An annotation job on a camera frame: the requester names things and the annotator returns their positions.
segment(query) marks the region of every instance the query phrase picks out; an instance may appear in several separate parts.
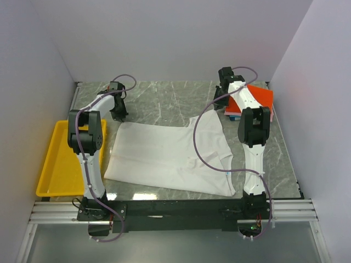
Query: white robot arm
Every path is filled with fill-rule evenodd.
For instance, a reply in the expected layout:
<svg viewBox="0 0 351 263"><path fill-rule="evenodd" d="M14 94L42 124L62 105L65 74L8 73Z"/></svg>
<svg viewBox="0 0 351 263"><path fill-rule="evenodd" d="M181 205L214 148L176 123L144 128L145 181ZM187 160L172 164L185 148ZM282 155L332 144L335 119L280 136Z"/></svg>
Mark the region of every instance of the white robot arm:
<svg viewBox="0 0 351 263"><path fill-rule="evenodd" d="M68 145L73 148L75 154L77 154L80 162L84 181L84 197L87 199L94 199L88 186L87 174L85 170L85 162L87 162L87 169L90 179L91 188L96 198L105 199L106 189L101 179L100 165L99 165L99 153L100 148L103 144L103 135L101 129L101 118L104 117L108 112L111 112L113 119L124 119L128 115L123 99L121 98L122 93L114 93L112 95L104 95L113 90L123 90L124 85L120 82L110 82L109 89L100 92L97 95L99 97L104 96L95 105L92 103L87 105L89 107L79 117L79 126L88 125L88 131L80 130L80 139L84 149L85 158L78 147L76 131L75 131L75 119L79 110L71 110L69 113L69 132L68 132Z"/></svg>
<svg viewBox="0 0 351 263"><path fill-rule="evenodd" d="M245 85L242 81L235 81L229 84L228 93L238 90L240 87ZM240 111L242 112L246 108L260 109L262 105L252 96L247 86L244 86L239 92L231 94L231 97L237 103ZM263 174L263 152L265 145L256 144L250 147L248 144L243 143L242 147L245 152L245 168L254 170ZM265 192L262 180L250 171L246 172L244 191L250 195L261 195Z"/></svg>
<svg viewBox="0 0 351 263"><path fill-rule="evenodd" d="M266 140L269 137L270 109L263 107L253 97L245 86L244 78L234 75L231 67L220 69L218 74L220 86L216 87L215 99L237 90L230 96L241 111L238 137L245 152L245 168L263 174L263 152ZM215 109L228 106L228 104L229 97L227 96L216 101ZM257 174L251 171L246 172L243 194L252 197L251 199L254 199L254 196L257 197L256 199L261 196L261 201L264 202L265 188Z"/></svg>

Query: gray marble table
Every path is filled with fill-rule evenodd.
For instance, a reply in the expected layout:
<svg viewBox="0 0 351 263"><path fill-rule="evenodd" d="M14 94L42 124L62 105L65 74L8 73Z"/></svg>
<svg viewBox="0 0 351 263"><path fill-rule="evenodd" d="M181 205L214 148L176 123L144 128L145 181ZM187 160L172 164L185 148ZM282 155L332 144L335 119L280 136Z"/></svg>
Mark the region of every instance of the gray marble table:
<svg viewBox="0 0 351 263"><path fill-rule="evenodd" d="M129 83L121 81L126 87ZM73 108L81 108L90 103L98 91L106 89L108 82L79 83ZM126 108L129 115L127 122L153 124L161 126L184 127L189 118L199 115L205 105L213 99L216 82L138 82L128 92ZM266 83L256 82L254 85L266 88ZM223 113L218 114L229 147L234 155L232 168L244 168L245 156L241 143L237 138L239 122L232 122ZM110 152L120 123L113 121L110 115L107 120L107 138L101 173L104 174L110 158ZM267 181L272 197L300 197L296 177L287 153L284 139L276 117L270 126L270 137L264 153L264 178ZM232 183L236 194L232 198L242 197L245 173L233 173ZM189 191L171 190L125 182L105 180L107 197L110 200L133 199L217 199L223 196L208 195Z"/></svg>

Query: purple cable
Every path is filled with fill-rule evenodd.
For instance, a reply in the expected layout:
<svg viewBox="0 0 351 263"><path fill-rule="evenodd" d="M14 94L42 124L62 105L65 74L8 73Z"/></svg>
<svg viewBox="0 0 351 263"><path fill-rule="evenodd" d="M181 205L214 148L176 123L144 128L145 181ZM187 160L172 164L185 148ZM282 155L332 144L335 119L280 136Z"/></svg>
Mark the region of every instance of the purple cable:
<svg viewBox="0 0 351 263"><path fill-rule="evenodd" d="M255 70L253 70L252 68L242 66L242 67L233 67L232 70L235 70L235 69L238 69L238 68L246 68L246 69L248 69L248 70L251 70L251 71L256 75L255 78L254 78L253 80L247 82L245 85L242 85L239 89L237 89L237 90L235 90L235 91L233 91L233 92L224 94L224 95L222 95L222 96L220 96L220 97L218 97L218 98L216 98L216 99L210 101L210 103L208 103L208 104L206 105L206 107L205 107L205 108L203 109L203 111L200 113L199 117L197 118L197 120L196 120L196 122L195 122L194 132L193 132L193 143L194 143L195 152L196 152L198 158L199 158L206 166L210 167L211 169L213 169L213 170L215 170L215 171L223 171L223 172L226 172L226 173L227 173L227 172L233 172L233 171L250 171L250 172L252 172L252 173L257 174L257 175L260 177L260 179L262 180L263 186L264 186L264 188L266 189L267 194L268 194L268 197L269 197L269 207L270 207L270 209L269 209L269 219L268 219L268 223L267 223L266 227L261 231L261 233L254 237L254 238L257 238L257 237L261 236L261 235L267 230L267 228L268 228L268 226L269 226L269 224L270 224L270 221L271 221L271 217L272 217L272 205L271 205L271 204L272 204L272 199L271 199L271 195L270 195L268 186L267 186L266 182L264 181L263 177L259 174L259 172L255 171L255 170L252 170L252 169L232 169L232 170L225 170L225 169L219 169L219 168L213 167L213 166L211 166L210 164L208 164L208 163L201 157L201 155L200 155L200 153L199 153L199 151L198 151L198 149L197 149L197 146L196 146L196 129L197 129L197 125L199 124L199 120L200 120L201 116L206 112L206 110L208 109L208 107L210 107L213 103L215 103L216 101L218 101L218 100L220 100L220 99L222 99L222 98L225 98L225 97L227 97L227 96L230 96L231 94L234 94L234 93L237 93L237 92L241 91L246 85L249 85L250 83L252 83L252 82L254 82L255 80L257 80L258 74L257 74L257 72L256 72Z"/></svg>
<svg viewBox="0 0 351 263"><path fill-rule="evenodd" d="M78 146L79 146L79 149L82 153L82 156L83 156L83 162L84 162L84 169L86 171L86 178L87 178L87 184L89 187L89 191L92 195L92 197L94 198L94 200L100 204L102 207L106 208L107 210L111 211L113 214L115 214L120 220L121 220L121 224L122 224L122 229L121 229L121 232L114 238L111 238L111 239L98 239L96 237L92 237L92 239L94 239L95 241L97 242L111 242L111 241L115 241L116 239L118 239L124 232L124 219L119 215L119 213L117 213L116 211L114 211L112 208L110 208L108 205L104 204L103 202L101 202L100 200L97 199L93 189L92 189L92 184L90 183L90 177L89 177L89 171L88 171L88 164L87 164L87 158L85 156L85 153L84 153L84 150L83 150L83 146L82 146L82 142L81 142L81 138L80 138L80 134L79 134L79 126L78 126L78 120L79 120L79 116L81 115L82 112L90 109L91 107L95 106L102 98L106 97L106 96L109 96L109 95L112 95L112 94L116 94L116 93L122 93L122 92L127 92L129 90L132 90L134 89L134 87L137 85L137 80L129 75L129 74L121 74L121 75L118 75L117 77L115 77L112 81L115 81L116 79L120 78L120 77L123 77L123 76L127 76L127 77L130 77L134 80L134 84L132 87L130 87L129 89L123 89L123 90L114 90L112 92L108 92L108 93L105 93L104 95L98 97L96 100L94 100L89 106L85 107L85 108L82 108L81 110L78 111L77 115L76 115L76 119L75 119L75 128L76 128L76 136L77 136L77 143L78 143Z"/></svg>

